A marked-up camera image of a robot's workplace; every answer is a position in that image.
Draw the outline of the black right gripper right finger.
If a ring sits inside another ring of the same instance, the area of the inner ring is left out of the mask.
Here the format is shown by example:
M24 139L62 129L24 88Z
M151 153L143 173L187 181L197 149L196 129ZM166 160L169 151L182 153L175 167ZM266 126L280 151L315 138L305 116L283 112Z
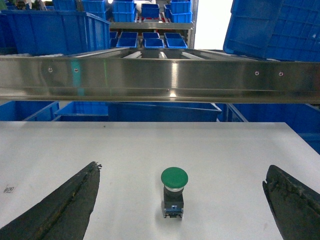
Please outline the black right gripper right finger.
M320 194L276 165L270 165L263 191L284 240L320 238Z

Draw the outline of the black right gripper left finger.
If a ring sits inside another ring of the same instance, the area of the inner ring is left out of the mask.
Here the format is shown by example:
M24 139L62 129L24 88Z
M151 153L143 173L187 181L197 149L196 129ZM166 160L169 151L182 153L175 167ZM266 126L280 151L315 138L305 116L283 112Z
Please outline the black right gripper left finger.
M91 162L0 229L2 240L82 240L94 210L102 165Z

